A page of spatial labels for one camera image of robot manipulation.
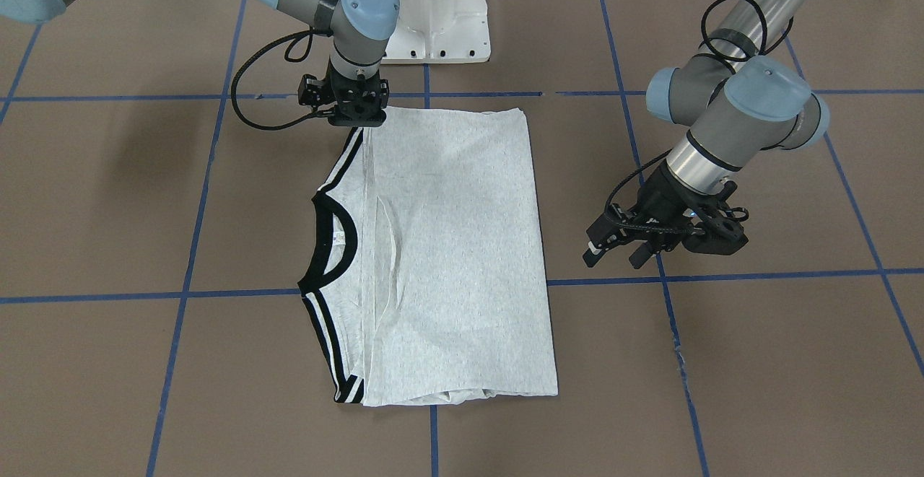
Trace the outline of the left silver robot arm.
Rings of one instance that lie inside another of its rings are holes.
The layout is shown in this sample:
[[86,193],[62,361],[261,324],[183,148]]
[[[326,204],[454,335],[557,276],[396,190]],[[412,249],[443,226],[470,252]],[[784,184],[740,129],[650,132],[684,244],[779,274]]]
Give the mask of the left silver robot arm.
[[815,144],[829,128],[829,108],[805,79],[772,58],[806,0],[716,0],[731,3],[714,29],[700,20],[702,42],[686,65],[666,67],[645,95],[651,115],[686,128],[672,149],[617,184],[649,170],[635,203],[613,196],[588,228],[582,259],[594,267],[605,253],[632,243],[629,261],[681,246],[691,253],[733,255],[748,244],[749,212],[733,207],[735,176],[757,154]]

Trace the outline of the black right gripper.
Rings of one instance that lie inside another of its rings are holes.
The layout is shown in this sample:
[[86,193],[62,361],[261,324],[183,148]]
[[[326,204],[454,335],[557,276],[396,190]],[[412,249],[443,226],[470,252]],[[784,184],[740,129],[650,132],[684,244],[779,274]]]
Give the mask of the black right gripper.
[[349,79],[329,66],[324,79],[302,76],[298,103],[311,108],[311,118],[325,118],[333,126],[381,126],[390,93],[379,73]]

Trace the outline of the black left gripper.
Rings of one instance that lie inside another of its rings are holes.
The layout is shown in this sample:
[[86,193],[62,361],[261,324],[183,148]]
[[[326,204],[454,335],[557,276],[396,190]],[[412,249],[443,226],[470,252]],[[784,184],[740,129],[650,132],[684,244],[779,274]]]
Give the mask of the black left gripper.
[[691,253],[733,255],[748,244],[742,224],[749,219],[749,212],[728,204],[737,190],[735,181],[720,181],[716,194],[700,194],[674,177],[665,160],[650,160],[624,178],[613,192],[649,167],[655,170],[638,188],[633,207],[623,209],[609,197],[606,214],[586,230],[588,246],[583,260],[588,268],[595,267],[607,251],[636,241],[641,244],[629,257],[636,270],[677,245]]

